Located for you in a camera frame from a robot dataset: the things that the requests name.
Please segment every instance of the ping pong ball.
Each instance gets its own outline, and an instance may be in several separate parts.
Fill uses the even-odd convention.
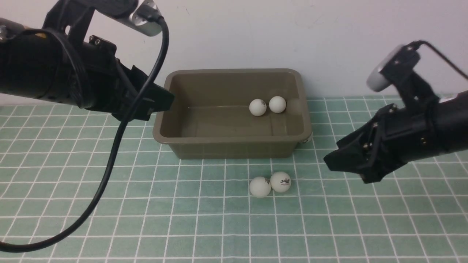
[[[249,185],[250,193],[258,198],[263,198],[269,195],[271,191],[271,184],[265,177],[255,177]]]
[[[291,177],[285,172],[276,172],[270,178],[273,190],[284,193],[291,187]]]
[[[286,101],[283,97],[275,96],[270,100],[268,106],[274,113],[281,113],[286,109]]]
[[[261,99],[252,100],[249,105],[249,110],[253,116],[261,116],[266,112],[266,103]]]

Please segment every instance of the white ball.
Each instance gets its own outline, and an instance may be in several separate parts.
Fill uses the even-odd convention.
[[[285,172],[276,172],[270,178],[273,190],[284,193],[291,187],[291,177]]]
[[[253,196],[263,198],[269,195],[271,191],[271,184],[265,177],[255,177],[249,185],[250,192]]]
[[[261,116],[266,112],[266,103],[261,99],[252,100],[249,105],[249,110],[253,116]]]
[[[280,96],[271,98],[268,105],[270,106],[270,110],[274,113],[281,113],[286,109],[286,101]]]

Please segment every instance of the brown plastic bin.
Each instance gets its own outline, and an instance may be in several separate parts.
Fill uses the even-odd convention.
[[[180,159],[286,158],[312,128],[300,74],[291,69],[182,70],[164,85],[175,95],[158,113],[153,135]],[[276,114],[253,116],[254,99],[287,102]]]

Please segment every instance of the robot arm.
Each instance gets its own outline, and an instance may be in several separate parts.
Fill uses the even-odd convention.
[[[159,12],[151,0],[59,0],[42,29],[0,19],[0,92],[108,112],[122,120],[148,76],[122,65],[113,43],[97,36],[83,42],[95,10],[148,36],[161,32],[158,23],[142,17]],[[168,110],[173,100],[152,83],[132,119],[148,120],[153,112]]]
[[[338,149],[324,158],[330,170],[356,173],[365,183],[374,183],[410,161],[468,149],[468,93],[439,102],[431,86],[413,71],[423,44],[468,80],[426,41],[398,46],[376,67],[367,84],[374,91],[393,84],[405,108],[387,105],[338,141]]]

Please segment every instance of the white wall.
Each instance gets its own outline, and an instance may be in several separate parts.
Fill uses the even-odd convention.
[[[55,0],[2,0],[0,17],[40,27]],[[468,70],[466,0],[156,0],[171,46],[158,83],[175,70],[299,71],[309,96],[364,95],[366,78],[397,44],[426,39]],[[161,37],[95,15],[88,32],[117,44],[117,57],[146,72]],[[417,66],[438,92],[468,88],[427,49]],[[394,93],[394,88],[385,92]],[[0,103],[24,102],[0,96]]]

